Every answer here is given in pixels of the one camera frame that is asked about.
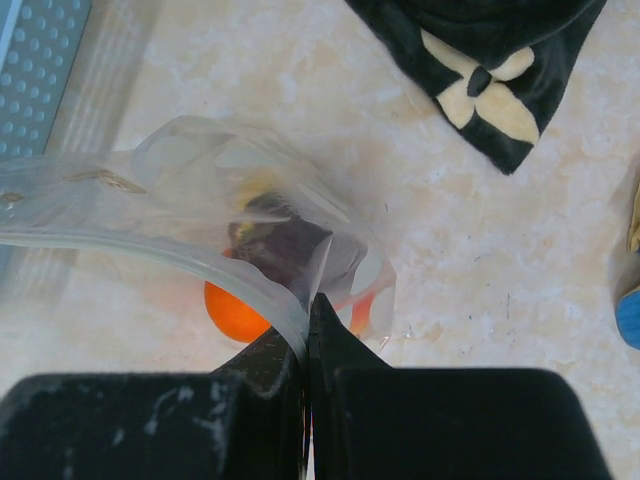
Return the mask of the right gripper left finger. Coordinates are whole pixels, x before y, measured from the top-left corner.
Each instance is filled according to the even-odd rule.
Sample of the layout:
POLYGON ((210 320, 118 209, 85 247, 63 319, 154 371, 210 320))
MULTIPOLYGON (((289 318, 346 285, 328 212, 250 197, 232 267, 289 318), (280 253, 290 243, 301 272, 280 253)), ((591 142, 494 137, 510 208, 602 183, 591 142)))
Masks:
POLYGON ((207 373, 40 374, 1 402, 5 479, 300 479, 303 375, 269 330, 207 373))

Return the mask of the dark purple toy fruit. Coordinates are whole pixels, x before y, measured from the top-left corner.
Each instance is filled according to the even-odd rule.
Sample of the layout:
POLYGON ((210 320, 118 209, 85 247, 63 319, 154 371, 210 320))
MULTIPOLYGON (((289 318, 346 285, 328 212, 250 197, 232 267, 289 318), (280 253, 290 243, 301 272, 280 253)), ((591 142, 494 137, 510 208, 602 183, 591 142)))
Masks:
POLYGON ((230 257, 255 266, 298 297, 308 295, 309 263, 331 232, 303 219, 274 191, 249 200, 243 212, 253 219, 229 224, 230 257))

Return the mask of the orange toy fruit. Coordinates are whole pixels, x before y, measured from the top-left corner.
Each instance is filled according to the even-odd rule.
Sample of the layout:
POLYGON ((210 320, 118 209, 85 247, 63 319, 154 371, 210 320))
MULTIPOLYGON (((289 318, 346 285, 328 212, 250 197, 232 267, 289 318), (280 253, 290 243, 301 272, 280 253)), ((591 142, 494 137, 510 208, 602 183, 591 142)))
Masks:
POLYGON ((231 340, 251 343, 270 328, 251 307, 209 282, 204 285, 204 303, 212 322, 231 340))

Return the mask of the light blue plastic basket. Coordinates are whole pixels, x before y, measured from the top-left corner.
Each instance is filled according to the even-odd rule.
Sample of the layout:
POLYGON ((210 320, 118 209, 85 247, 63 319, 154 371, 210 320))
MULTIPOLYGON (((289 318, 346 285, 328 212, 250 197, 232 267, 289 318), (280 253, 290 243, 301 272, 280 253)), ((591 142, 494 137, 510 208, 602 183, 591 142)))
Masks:
POLYGON ((44 152, 91 9, 85 0, 1 3, 3 160, 44 152))

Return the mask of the clear polka dot zip bag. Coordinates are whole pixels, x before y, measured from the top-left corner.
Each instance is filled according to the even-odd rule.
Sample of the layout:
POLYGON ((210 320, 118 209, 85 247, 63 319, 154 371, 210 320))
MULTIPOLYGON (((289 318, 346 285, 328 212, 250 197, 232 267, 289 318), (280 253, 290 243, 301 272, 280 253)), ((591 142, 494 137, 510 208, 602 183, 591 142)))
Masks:
POLYGON ((268 321, 299 357, 324 294, 349 329, 352 304, 373 293, 367 343, 392 330, 396 274, 369 227, 322 172, 275 133, 176 118, 130 151, 62 154, 1 164, 1 241, 21 247, 116 251, 172 265, 220 287, 268 321), (228 226, 274 191, 331 232, 298 297, 230 257, 228 226))

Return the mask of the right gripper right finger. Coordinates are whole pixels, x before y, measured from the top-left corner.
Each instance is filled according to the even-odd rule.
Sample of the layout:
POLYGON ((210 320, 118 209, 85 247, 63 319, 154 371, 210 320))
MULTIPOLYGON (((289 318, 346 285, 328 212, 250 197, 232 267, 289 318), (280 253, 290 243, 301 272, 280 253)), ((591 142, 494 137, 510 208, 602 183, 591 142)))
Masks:
POLYGON ((607 479, 581 402, 532 368, 394 368, 318 295, 308 345, 319 479, 607 479))

